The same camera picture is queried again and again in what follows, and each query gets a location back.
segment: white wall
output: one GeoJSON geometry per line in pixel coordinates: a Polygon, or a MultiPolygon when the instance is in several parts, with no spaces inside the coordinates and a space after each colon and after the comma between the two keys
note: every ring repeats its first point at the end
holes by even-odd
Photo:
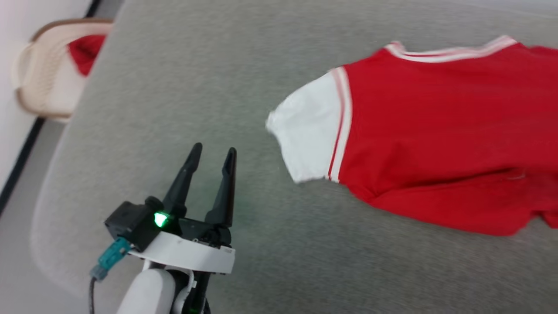
{"type": "Polygon", "coordinates": [[[0,188],[36,118],[16,103],[10,79],[12,62],[40,27],[83,17],[89,4],[90,0],[0,0],[0,188]]]}

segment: teal usb connector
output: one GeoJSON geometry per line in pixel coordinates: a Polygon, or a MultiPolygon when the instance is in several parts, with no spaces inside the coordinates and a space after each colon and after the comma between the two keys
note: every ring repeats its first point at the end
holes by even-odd
{"type": "Polygon", "coordinates": [[[93,267],[89,275],[96,281],[101,282],[107,276],[108,271],[123,259],[131,249],[132,244],[128,240],[123,237],[116,238],[103,255],[99,257],[98,264],[93,267]]]}

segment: black cable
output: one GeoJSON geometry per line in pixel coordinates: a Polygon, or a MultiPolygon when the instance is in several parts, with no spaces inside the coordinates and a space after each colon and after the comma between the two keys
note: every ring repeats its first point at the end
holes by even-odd
{"type": "Polygon", "coordinates": [[[93,290],[95,289],[95,277],[89,282],[89,314],[95,314],[95,303],[93,302],[93,290]]]}
{"type": "Polygon", "coordinates": [[[205,299],[204,314],[211,314],[211,309],[209,308],[209,302],[205,299]]]}

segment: red shirt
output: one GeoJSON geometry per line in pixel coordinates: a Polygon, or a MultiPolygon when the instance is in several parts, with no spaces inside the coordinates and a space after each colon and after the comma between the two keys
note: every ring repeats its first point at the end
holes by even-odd
{"type": "Polygon", "coordinates": [[[426,53],[393,42],[297,90],[267,127],[297,182],[326,177],[398,215],[511,235],[538,215],[558,227],[557,82],[558,50],[506,36],[426,53]]]}

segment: gray couch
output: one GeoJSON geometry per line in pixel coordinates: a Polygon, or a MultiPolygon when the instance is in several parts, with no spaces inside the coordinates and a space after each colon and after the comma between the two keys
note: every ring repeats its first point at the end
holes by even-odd
{"type": "MultiPolygon", "coordinates": [[[[187,205],[213,203],[238,150],[232,275],[211,279],[214,313],[558,311],[558,233],[533,220],[513,237],[471,234],[372,208],[325,180],[293,184],[264,121],[289,93],[391,40],[412,51],[501,34],[558,46],[558,10],[519,13],[451,0],[129,0],[57,149],[37,204],[32,252],[85,296],[124,200],[162,197],[204,144],[187,205]]],[[[97,286],[114,312],[141,262],[97,286]]]]}

